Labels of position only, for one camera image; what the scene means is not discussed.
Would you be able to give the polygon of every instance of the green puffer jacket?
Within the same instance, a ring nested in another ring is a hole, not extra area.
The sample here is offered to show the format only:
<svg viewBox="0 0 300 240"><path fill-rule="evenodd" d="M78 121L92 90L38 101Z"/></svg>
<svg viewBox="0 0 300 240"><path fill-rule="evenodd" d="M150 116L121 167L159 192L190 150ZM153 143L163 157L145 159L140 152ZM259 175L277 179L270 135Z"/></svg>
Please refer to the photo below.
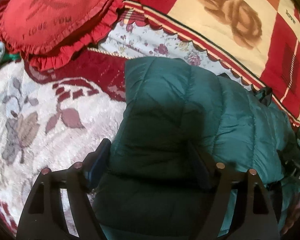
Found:
<svg viewBox="0 0 300 240"><path fill-rule="evenodd" d="M127 108L96 189L96 217L109 240L185 240L203 192L186 151L191 140L216 162L258 171L264 184L282 180L277 150L300 147L286 114L261 93L180 59L146 57L126 63ZM280 226L292 195L283 186ZM220 235L228 232L233 191Z"/></svg>

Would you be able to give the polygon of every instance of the floral blanket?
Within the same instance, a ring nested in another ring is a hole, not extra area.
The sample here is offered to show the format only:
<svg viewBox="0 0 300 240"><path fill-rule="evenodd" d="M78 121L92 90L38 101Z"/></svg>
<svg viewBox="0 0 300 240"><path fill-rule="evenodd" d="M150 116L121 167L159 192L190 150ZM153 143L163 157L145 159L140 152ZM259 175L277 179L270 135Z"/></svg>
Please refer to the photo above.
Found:
<svg viewBox="0 0 300 240"><path fill-rule="evenodd" d="M99 49L121 57L85 50L58 70L40 73L24 61L0 69L0 216L14 233L43 168L66 169L116 135L126 106L124 57L181 58L242 84L206 51L149 26L121 21ZM69 231L76 235L66 191L62 198Z"/></svg>

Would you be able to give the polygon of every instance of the metal screw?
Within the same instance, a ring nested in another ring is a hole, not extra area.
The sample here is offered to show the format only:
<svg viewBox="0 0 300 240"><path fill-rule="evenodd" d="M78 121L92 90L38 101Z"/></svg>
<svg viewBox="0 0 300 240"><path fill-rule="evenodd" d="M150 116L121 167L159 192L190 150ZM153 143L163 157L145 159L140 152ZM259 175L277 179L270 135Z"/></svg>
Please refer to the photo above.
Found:
<svg viewBox="0 0 300 240"><path fill-rule="evenodd" d="M221 169L221 170L226 167L223 163L217 163L216 165L217 165L217 168Z"/></svg>
<svg viewBox="0 0 300 240"><path fill-rule="evenodd" d="M74 165L73 165L76 169L79 169L82 167L82 162L76 162Z"/></svg>
<svg viewBox="0 0 300 240"><path fill-rule="evenodd" d="M250 172L251 175L256 175L257 174L257 171L255 169L250 169L249 172Z"/></svg>
<svg viewBox="0 0 300 240"><path fill-rule="evenodd" d="M42 169L42 171L41 171L41 173L43 174L43 175L46 175L46 174L48 174L50 172L50 169L49 168L44 168L44 169Z"/></svg>

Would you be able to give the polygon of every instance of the pillow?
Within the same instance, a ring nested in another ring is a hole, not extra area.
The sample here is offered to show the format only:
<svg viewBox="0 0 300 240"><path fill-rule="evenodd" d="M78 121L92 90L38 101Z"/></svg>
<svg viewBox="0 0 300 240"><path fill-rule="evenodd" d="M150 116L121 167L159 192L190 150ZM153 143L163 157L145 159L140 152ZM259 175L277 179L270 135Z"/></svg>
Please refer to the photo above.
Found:
<svg viewBox="0 0 300 240"><path fill-rule="evenodd" d="M2 0L0 40L39 70L59 68L98 42L117 20L123 0Z"/></svg>

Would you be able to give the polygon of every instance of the red ruffle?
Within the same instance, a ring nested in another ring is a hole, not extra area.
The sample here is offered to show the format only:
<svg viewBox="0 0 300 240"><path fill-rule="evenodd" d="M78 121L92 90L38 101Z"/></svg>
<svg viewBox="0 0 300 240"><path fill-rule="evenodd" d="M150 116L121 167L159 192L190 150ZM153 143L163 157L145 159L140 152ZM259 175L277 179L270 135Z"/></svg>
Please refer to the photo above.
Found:
<svg viewBox="0 0 300 240"><path fill-rule="evenodd" d="M5 42L6 47L10 53L20 53L21 56L28 60L32 66L36 66L40 71L51 68L60 68L68 63L72 55L87 46L89 43L97 43L103 39L111 30L113 23L117 20L117 9L123 7L124 0L104 0L103 8L94 19L94 24L89 28L91 19L86 17L80 22L80 28L65 30L62 33L62 38L57 39L53 46L35 47L30 45L19 46L17 42L11 42L11 39L4 31L4 23L2 22L2 15L10 0L1 0L0 2L0 40ZM88 31L82 33L82 26Z"/></svg>

